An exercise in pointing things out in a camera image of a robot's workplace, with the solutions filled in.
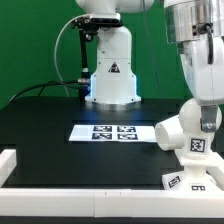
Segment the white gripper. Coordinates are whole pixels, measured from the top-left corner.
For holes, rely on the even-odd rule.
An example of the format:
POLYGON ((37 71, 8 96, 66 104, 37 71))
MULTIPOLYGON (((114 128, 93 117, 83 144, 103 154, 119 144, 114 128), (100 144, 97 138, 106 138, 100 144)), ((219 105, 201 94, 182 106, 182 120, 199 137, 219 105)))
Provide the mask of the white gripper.
POLYGON ((201 130, 215 132, 218 113, 215 105, 224 103, 224 41, 204 34, 197 40, 183 42, 179 53, 186 83, 202 106, 201 130))

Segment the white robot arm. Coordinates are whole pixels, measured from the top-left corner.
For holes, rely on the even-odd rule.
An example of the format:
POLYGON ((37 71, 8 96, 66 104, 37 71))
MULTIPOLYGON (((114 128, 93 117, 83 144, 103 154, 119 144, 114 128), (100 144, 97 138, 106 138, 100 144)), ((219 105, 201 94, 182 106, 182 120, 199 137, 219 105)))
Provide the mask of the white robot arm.
POLYGON ((201 107, 201 129, 218 129, 224 104, 224 0, 165 0, 167 41, 175 43, 186 83, 201 107))

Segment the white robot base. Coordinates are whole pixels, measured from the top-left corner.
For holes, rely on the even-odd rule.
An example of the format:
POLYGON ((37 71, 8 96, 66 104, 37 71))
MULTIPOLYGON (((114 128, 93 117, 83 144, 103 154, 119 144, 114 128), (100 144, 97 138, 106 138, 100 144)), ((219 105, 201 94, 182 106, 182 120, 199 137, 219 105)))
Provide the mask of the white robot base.
POLYGON ((98 26, 97 68, 90 78, 88 106, 125 110, 141 102, 131 70, 132 35, 121 23, 121 13, 148 10, 154 0, 75 0, 87 13, 88 25, 98 26))

